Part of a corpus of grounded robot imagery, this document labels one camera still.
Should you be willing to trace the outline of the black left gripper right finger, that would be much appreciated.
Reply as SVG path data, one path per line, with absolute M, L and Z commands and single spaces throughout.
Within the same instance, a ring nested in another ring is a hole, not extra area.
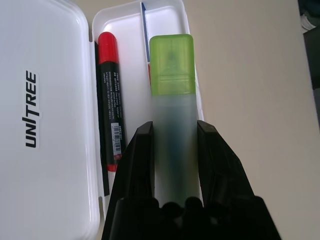
M 217 129 L 197 121 L 198 174 L 204 201 L 228 201 L 254 192 L 243 165 Z

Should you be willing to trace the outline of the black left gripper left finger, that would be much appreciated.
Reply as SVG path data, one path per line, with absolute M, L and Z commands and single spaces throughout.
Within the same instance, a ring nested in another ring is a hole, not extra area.
M 136 129 L 118 163 L 108 207 L 122 198 L 152 198 L 154 181 L 154 128 L 148 121 Z

